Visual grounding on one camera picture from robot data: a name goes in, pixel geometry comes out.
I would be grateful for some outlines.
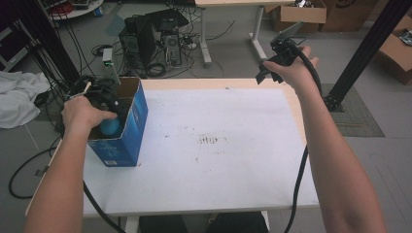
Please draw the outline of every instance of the person's right arm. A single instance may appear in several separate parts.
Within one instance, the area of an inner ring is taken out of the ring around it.
[[[310,48],[302,49],[306,56]],[[311,60],[314,66],[318,58]],[[265,61],[293,87],[302,110],[312,176],[327,232],[386,232],[374,188],[337,129],[301,59],[283,67]]]

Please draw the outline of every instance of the black metal frame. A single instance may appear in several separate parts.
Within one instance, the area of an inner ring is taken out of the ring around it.
[[[338,111],[345,95],[411,6],[411,0],[390,0],[388,2],[349,61],[339,80],[325,97],[325,103],[331,112]]]

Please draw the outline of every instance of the white cloth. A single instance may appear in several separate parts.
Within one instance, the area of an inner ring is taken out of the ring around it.
[[[0,71],[0,128],[14,128],[36,117],[40,110],[33,102],[38,94],[49,88],[43,73]]]

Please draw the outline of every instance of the black handheld device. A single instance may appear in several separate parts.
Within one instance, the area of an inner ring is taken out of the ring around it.
[[[297,48],[298,44],[292,40],[291,37],[299,30],[302,24],[303,21],[295,23],[284,31],[281,31],[279,35],[270,42],[270,46],[276,52],[276,55],[270,57],[268,59],[269,61],[273,61],[282,66],[292,65],[294,59],[298,56],[296,50],[292,50],[292,48]],[[269,71],[263,64],[260,64],[258,68],[260,71],[256,76],[257,84],[260,84],[269,74],[272,76],[273,82],[281,83],[283,81],[278,74]]]

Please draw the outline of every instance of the background table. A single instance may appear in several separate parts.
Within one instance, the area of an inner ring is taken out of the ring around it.
[[[200,47],[202,49],[203,60],[205,66],[208,67],[212,63],[209,49],[206,44],[206,8],[219,7],[219,6],[238,6],[238,5],[256,5],[257,18],[255,22],[255,29],[253,33],[249,33],[251,42],[257,51],[260,61],[266,60],[266,54],[264,53],[261,45],[258,41],[258,31],[260,29],[261,17],[263,15],[264,5],[267,4],[287,4],[293,3],[290,0],[195,0],[196,6],[201,9],[201,33],[200,33]]]
[[[85,181],[105,213],[129,216],[130,231],[138,216],[291,207],[304,146],[301,124],[298,130],[294,122],[301,121],[298,103],[287,85],[255,79],[142,83],[149,115],[137,167],[107,168],[87,148]],[[298,205],[319,205],[309,166]],[[96,216],[87,199],[84,213]]]

